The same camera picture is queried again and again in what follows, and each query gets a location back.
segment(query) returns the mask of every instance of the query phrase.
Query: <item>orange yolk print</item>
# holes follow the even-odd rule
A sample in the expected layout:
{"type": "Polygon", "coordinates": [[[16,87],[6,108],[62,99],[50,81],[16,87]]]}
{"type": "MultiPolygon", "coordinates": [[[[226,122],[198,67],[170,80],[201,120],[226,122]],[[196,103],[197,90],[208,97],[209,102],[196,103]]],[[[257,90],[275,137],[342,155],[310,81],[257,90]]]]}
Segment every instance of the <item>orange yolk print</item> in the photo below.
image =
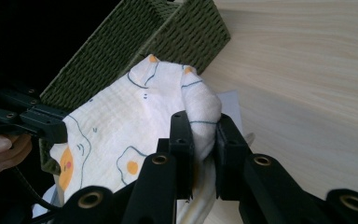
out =
{"type": "Polygon", "coordinates": [[[132,175],[136,175],[138,173],[138,163],[136,161],[127,162],[127,171],[132,175]]]}
{"type": "Polygon", "coordinates": [[[74,159],[72,157],[72,153],[69,147],[67,147],[62,153],[60,167],[61,174],[59,178],[59,185],[62,190],[66,190],[68,188],[69,183],[71,182],[72,173],[74,172],[74,159]]]}
{"type": "Polygon", "coordinates": [[[156,62],[158,62],[157,58],[156,58],[154,55],[150,55],[149,61],[150,61],[151,63],[156,63],[156,62]]]}
{"type": "Polygon", "coordinates": [[[189,74],[189,73],[191,73],[191,72],[193,72],[193,69],[192,69],[191,67],[187,67],[187,68],[185,69],[185,75],[187,75],[187,74],[189,74]]]}

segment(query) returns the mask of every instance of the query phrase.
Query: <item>woven box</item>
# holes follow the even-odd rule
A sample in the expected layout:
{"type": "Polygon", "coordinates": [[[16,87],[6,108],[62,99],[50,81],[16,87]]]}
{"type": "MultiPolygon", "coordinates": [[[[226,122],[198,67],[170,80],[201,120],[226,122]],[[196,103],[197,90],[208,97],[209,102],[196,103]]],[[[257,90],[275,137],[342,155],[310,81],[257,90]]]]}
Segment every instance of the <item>woven box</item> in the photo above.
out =
{"type": "MultiPolygon", "coordinates": [[[[72,111],[148,54],[188,64],[201,74],[230,39],[213,0],[122,0],[42,93],[42,102],[72,111]]],[[[58,174],[41,142],[42,169],[58,174]]]]}

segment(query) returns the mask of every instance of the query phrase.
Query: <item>cartoon pattern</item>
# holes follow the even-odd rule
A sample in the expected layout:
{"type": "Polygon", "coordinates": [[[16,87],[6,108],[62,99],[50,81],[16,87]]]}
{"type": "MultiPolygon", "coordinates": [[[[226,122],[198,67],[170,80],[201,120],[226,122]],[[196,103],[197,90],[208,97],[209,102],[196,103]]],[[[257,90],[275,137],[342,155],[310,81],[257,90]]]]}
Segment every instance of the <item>cartoon pattern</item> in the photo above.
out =
{"type": "MultiPolygon", "coordinates": [[[[68,143],[50,151],[60,162],[65,201],[86,186],[115,192],[136,180],[158,139],[169,137],[171,115],[182,110],[193,131],[196,161],[203,162],[212,150],[221,104],[191,66],[149,55],[72,112],[63,120],[68,143]]],[[[200,186],[208,189],[205,197],[211,197],[211,186],[200,186]]]]}

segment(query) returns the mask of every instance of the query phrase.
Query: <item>wooden surface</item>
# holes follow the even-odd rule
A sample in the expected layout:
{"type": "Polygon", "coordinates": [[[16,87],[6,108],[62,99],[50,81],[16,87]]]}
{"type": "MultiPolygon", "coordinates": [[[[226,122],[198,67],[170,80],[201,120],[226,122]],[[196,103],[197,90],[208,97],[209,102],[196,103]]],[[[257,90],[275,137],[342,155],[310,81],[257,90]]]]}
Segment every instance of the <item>wooden surface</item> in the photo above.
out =
{"type": "MultiPolygon", "coordinates": [[[[215,0],[232,35],[203,73],[236,90],[253,152],[277,159],[306,191],[358,191],[358,1],[215,0]]],[[[241,223],[218,202],[205,223],[241,223]]]]}

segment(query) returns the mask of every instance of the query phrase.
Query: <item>black cable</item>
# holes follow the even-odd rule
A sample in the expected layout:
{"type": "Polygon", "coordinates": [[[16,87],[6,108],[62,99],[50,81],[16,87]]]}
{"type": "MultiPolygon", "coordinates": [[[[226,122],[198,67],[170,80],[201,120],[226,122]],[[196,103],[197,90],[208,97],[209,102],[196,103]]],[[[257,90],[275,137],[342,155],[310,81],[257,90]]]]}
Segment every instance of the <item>black cable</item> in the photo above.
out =
{"type": "Polygon", "coordinates": [[[59,211],[61,209],[58,206],[46,202],[42,197],[40,197],[39,194],[31,186],[31,184],[26,180],[25,176],[22,174],[22,172],[19,170],[17,166],[10,168],[10,170],[14,173],[17,179],[25,187],[26,192],[35,200],[36,203],[40,204],[42,207],[50,211],[59,211]]]}

